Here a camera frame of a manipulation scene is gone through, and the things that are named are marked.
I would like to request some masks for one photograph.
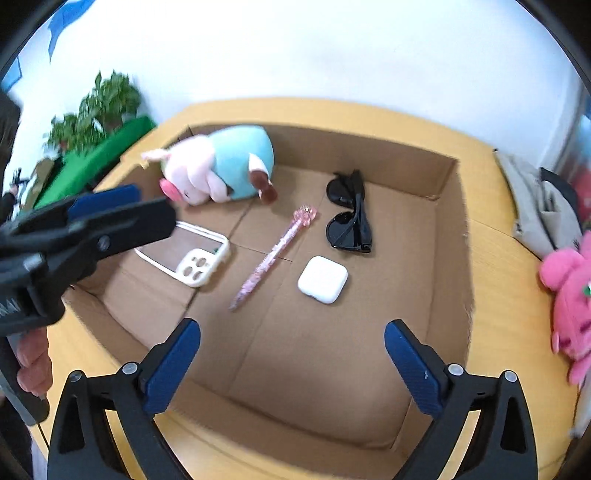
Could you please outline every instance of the human hand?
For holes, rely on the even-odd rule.
[[[17,359],[22,365],[17,374],[21,388],[37,397],[44,396],[53,385],[46,328],[31,330],[21,338]]]

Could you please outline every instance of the black sunglasses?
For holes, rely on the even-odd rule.
[[[326,196],[352,212],[341,212],[326,226],[326,239],[334,248],[368,254],[371,252],[371,227],[365,214],[365,187],[359,170],[351,175],[335,173],[326,186]]]

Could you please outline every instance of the gray bag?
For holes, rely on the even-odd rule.
[[[559,248],[577,248],[582,237],[577,216],[554,185],[540,179],[540,169],[495,150],[517,209],[513,237],[539,259]]]

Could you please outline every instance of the green cloth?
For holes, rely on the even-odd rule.
[[[64,156],[64,166],[35,203],[35,208],[81,193],[104,168],[118,160],[134,143],[152,130],[156,124],[147,116],[125,122],[120,129],[94,149]]]

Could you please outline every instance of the pink plush toy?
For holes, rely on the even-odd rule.
[[[585,233],[578,252],[563,248],[548,255],[540,280],[556,292],[552,351],[574,360],[569,382],[580,384],[591,367],[591,232]]]
[[[271,139],[263,127],[237,125],[210,135],[196,135],[167,150],[142,158],[164,163],[160,187],[175,202],[199,205],[242,200],[257,193],[263,204],[277,200],[271,183],[274,166]]]

